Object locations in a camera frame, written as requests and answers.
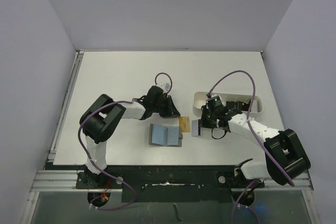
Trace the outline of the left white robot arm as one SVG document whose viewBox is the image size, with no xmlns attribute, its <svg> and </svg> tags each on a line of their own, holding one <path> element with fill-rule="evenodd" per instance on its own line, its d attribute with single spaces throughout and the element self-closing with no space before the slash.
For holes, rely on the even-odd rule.
<svg viewBox="0 0 336 224">
<path fill-rule="evenodd" d="M 114 101 L 101 94 L 80 118 L 79 133 L 85 135 L 88 155 L 85 174 L 88 182 L 96 188 L 105 185 L 107 175 L 107 140 L 112 136 L 122 119 L 146 120 L 153 114 L 162 118 L 177 118 L 181 114 L 175 107 L 169 92 L 171 84 L 154 85 L 146 95 L 132 101 Z"/>
</svg>

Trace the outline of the white magnetic stripe card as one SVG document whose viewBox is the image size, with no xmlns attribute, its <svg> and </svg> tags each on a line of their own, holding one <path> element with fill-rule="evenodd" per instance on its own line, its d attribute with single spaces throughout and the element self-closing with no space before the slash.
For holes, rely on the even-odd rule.
<svg viewBox="0 0 336 224">
<path fill-rule="evenodd" d="M 191 135 L 192 137 L 198 137 L 202 135 L 200 119 L 193 120 L 191 123 Z"/>
</svg>

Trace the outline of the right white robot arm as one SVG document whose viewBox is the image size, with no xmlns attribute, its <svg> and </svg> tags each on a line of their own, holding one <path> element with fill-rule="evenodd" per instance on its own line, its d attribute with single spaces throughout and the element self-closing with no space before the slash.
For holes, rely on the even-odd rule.
<svg viewBox="0 0 336 224">
<path fill-rule="evenodd" d="M 205 129 L 221 129 L 255 142 L 265 153 L 265 161 L 249 160 L 234 173 L 234 182 L 241 187 L 253 179 L 271 178 L 279 185 L 307 172 L 311 162 L 294 130 L 284 131 L 265 126 L 242 111 L 223 105 L 220 96 L 207 99 L 201 106 L 199 125 Z"/>
</svg>

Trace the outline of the grey blue card holder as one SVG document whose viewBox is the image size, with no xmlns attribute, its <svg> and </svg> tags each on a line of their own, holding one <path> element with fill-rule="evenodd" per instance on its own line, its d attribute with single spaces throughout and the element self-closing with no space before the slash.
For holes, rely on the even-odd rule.
<svg viewBox="0 0 336 224">
<path fill-rule="evenodd" d="M 182 129 L 179 126 L 150 124 L 149 145 L 181 147 L 182 139 Z"/>
</svg>

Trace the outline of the gold VIP card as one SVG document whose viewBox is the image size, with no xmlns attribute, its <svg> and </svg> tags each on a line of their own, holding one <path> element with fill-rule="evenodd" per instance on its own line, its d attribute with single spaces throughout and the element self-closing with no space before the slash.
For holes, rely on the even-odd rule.
<svg viewBox="0 0 336 224">
<path fill-rule="evenodd" d="M 188 116 L 180 116 L 178 120 L 182 133 L 191 132 L 191 123 L 190 118 Z"/>
</svg>

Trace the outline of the white plastic tray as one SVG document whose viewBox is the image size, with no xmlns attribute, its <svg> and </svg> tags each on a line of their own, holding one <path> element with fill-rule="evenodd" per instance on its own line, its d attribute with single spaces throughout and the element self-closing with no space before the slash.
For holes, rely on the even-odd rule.
<svg viewBox="0 0 336 224">
<path fill-rule="evenodd" d="M 245 94 L 232 94 L 232 93 L 216 93 L 216 95 L 219 95 L 222 103 L 224 106 L 226 106 L 226 101 L 241 101 L 245 103 L 251 103 L 252 96 L 251 95 L 245 95 Z M 207 92 L 196 92 L 194 94 L 194 100 L 193 100 L 193 106 L 195 114 L 201 114 L 201 107 L 206 104 Z M 263 102 L 260 97 L 255 96 L 253 100 L 253 105 L 251 107 L 251 115 L 260 114 L 263 111 Z"/>
</svg>

